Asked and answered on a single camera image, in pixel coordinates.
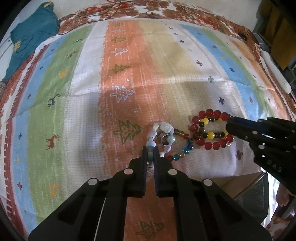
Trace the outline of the operator hand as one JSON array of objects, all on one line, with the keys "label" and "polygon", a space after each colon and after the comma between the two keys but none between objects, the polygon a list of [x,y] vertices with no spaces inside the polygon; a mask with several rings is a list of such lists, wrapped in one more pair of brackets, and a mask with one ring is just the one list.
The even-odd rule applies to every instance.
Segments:
[{"label": "operator hand", "polygon": [[279,185],[276,194],[276,202],[280,207],[286,206],[290,201],[290,192],[282,185]]}]

